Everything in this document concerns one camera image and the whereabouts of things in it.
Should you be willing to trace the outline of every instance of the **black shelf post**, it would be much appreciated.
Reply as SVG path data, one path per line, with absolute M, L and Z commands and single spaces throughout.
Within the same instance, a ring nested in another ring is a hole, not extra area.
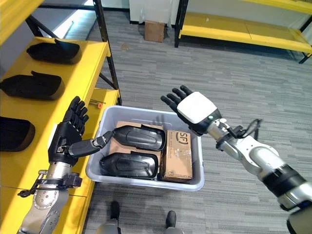
M 189 0 L 180 0 L 180 2 L 179 2 L 179 7 L 177 9 L 177 16 L 176 16 L 176 20 L 175 20 L 175 48 L 177 48 L 179 46 L 180 30 L 183 27 L 184 18 L 185 18 L 188 3 L 189 3 Z

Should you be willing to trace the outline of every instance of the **brown cardboard box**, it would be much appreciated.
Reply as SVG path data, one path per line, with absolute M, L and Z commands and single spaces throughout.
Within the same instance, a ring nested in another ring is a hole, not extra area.
M 167 131 L 166 153 L 161 164 L 162 180 L 182 182 L 192 179 L 191 134 Z
M 163 42 L 164 30 L 165 30 L 164 23 L 146 20 L 145 21 L 145 40 Z
M 124 125 L 141 127 L 142 124 L 141 123 L 126 122 L 126 121 L 118 121 L 116 128 L 122 127 Z M 148 126 L 148 127 L 152 127 L 152 128 L 163 129 L 163 126 L 159 126 L 159 125 L 151 125 L 151 124 L 144 124 L 144 125 Z M 156 155 L 157 159 L 158 159 L 158 166 L 160 165 L 161 151 L 139 150 L 136 147 L 122 145 L 118 141 L 116 141 L 114 138 L 111 139 L 111 146 L 109 148 L 109 154 L 117 153 L 117 152 L 129 154 L 129 153 L 131 153 L 131 151 Z

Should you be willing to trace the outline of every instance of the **metal shelf frame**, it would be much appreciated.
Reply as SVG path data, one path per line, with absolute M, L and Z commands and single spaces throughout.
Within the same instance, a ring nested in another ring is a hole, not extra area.
M 182 27 L 183 27 L 188 2 L 189 0 L 179 1 L 178 12 L 177 12 L 176 21 L 175 21 L 175 48 L 179 46 L 180 37 L 181 37 L 180 31 L 182 30 Z M 310 16 L 308 20 L 301 26 L 300 32 L 303 32 L 311 24 L 311 22 L 312 22 L 312 16 Z M 312 56 L 312 54 L 306 54 L 304 52 L 302 52 L 302 54 L 304 57 L 303 59 L 301 59 L 299 64 L 304 63 L 308 58 Z
M 54 9 L 73 9 L 73 10 L 92 10 L 95 11 L 97 16 L 97 22 L 99 26 L 99 30 L 101 33 L 101 38 L 103 42 L 108 42 L 109 50 L 110 50 L 110 56 L 107 57 L 107 62 L 109 66 L 109 70 L 111 73 L 112 81 L 111 82 L 106 76 L 104 76 L 102 73 L 99 74 L 99 76 L 108 83 L 112 88 L 119 91 L 119 98 L 118 98 L 118 105 L 122 105 L 122 99 L 120 94 L 120 89 L 118 85 L 118 80 L 116 76 L 114 61 L 113 61 L 113 55 L 111 46 L 109 44 L 108 35 L 107 35 L 107 29 L 106 29 L 106 23 L 103 13 L 103 7 L 101 0 L 93 0 L 93 6 L 85 6 L 85 5 L 75 5 L 75 4 L 41 4 L 39 8 L 54 8 Z M 28 24 L 30 30 L 34 34 L 34 36 L 37 37 L 43 37 L 42 31 L 44 31 L 47 35 L 58 38 L 51 30 L 49 30 L 46 26 L 44 26 L 39 20 L 34 18 L 32 15 L 30 15 L 26 20 L 26 23 Z

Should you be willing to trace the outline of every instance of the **gray carpet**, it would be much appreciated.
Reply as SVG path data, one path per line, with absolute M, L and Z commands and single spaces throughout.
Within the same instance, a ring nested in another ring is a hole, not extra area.
M 181 84 L 209 97 L 233 126 L 263 118 L 259 140 L 312 180 L 312 59 L 262 46 L 211 39 L 184 39 L 174 48 L 168 29 L 163 43 L 144 41 L 144 26 L 129 13 L 105 12 L 124 106 L 169 111 L 160 96 Z M 95 25 L 90 40 L 100 40 Z M 126 43 L 128 51 L 121 49 Z M 104 74 L 109 77 L 107 64 Z M 98 87 L 107 87 L 99 79 Z M 97 183 L 84 233 L 109 219 L 120 203 L 123 234 L 159 234 L 169 210 L 185 234 L 286 234 L 288 213 L 255 176 L 202 137 L 205 185 L 197 192 Z

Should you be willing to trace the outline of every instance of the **yellow metal shelving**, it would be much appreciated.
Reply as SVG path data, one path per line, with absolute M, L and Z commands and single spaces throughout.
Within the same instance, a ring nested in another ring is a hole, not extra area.
M 30 45 L 40 42 L 53 42 L 54 39 L 34 38 Z M 110 55 L 107 42 L 64 40 L 80 45 L 80 62 L 72 65 L 53 64 L 32 59 L 26 49 L 1 78 L 17 74 L 29 75 L 32 70 L 58 75 L 65 84 L 63 95 L 55 101 L 34 100 L 11 97 L 0 91 L 0 112 L 3 117 L 29 120 L 36 128 L 32 143 L 21 152 L 0 152 L 1 182 L 1 227 L 0 233 L 16 233 L 24 216 L 29 211 L 32 197 L 21 198 L 16 194 L 20 189 L 29 189 L 34 183 L 38 170 L 47 169 L 48 139 L 55 124 L 62 121 L 70 101 L 79 96 L 88 105 L 90 119 L 85 126 L 83 138 L 93 138 L 104 109 L 115 105 L 119 97 L 118 90 L 95 88 L 100 70 L 106 56 Z M 103 103 L 102 108 L 89 104 L 90 99 Z M 73 172 L 80 173 L 82 185 L 70 189 L 70 199 L 64 207 L 59 224 L 54 233 L 81 233 L 90 203 L 94 182 L 90 180 L 85 167 L 88 156 L 80 158 Z
M 187 12 L 181 35 L 230 40 L 312 53 L 297 29 L 208 14 Z

